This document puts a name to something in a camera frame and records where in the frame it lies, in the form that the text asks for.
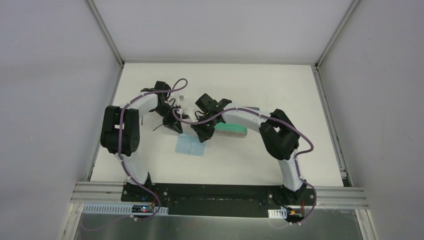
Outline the thin-frame sunglasses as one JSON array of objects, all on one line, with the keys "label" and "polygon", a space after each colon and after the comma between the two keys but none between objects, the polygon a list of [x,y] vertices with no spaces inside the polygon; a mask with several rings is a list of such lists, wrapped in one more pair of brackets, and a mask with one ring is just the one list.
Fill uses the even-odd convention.
[{"label": "thin-frame sunglasses", "polygon": [[164,125],[163,120],[158,117],[142,116],[140,119],[140,126],[143,130],[156,131],[158,128]]}]

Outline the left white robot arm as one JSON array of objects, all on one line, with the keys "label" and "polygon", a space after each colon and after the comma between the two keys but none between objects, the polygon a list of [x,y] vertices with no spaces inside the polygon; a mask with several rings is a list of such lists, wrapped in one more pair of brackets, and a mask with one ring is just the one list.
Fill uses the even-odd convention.
[{"label": "left white robot arm", "polygon": [[162,117],[162,125],[178,134],[183,133],[181,123],[173,116],[175,106],[168,103],[174,92],[188,85],[185,78],[177,80],[173,87],[164,81],[157,81],[153,88],[144,88],[128,103],[122,106],[109,105],[105,108],[102,122],[100,145],[114,155],[122,166],[129,183],[136,185],[133,195],[140,202],[152,197],[159,202],[158,195],[146,185],[150,175],[144,170],[141,180],[137,179],[137,149],[142,141],[140,135],[141,119],[144,115],[156,112]]}]

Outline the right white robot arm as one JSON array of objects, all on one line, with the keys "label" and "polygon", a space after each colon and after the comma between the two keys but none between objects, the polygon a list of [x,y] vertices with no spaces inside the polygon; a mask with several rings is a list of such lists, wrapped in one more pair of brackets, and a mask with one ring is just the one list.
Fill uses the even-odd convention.
[{"label": "right white robot arm", "polygon": [[201,143],[212,138],[219,123],[237,124],[260,134],[267,152],[278,160],[283,176],[282,195],[290,205],[304,198],[307,185],[299,178],[300,170],[295,161],[300,135],[281,109],[261,113],[248,107],[240,107],[229,99],[216,101],[203,94],[195,105],[203,115],[191,125]]}]

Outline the blue-green glasses case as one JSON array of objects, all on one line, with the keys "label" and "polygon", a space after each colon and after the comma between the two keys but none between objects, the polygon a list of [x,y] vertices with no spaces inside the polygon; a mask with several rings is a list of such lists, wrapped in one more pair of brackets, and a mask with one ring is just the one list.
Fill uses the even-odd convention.
[{"label": "blue-green glasses case", "polygon": [[245,107],[247,109],[253,110],[253,111],[260,111],[260,109],[258,107]]}]

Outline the blue cleaning cloth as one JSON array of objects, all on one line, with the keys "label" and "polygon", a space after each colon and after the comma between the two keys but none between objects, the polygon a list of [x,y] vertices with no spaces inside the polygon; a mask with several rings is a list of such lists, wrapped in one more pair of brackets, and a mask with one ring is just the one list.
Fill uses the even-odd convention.
[{"label": "blue cleaning cloth", "polygon": [[180,134],[177,137],[175,145],[176,153],[202,157],[205,153],[205,149],[206,143],[200,142],[197,138],[193,136],[187,134]]}]

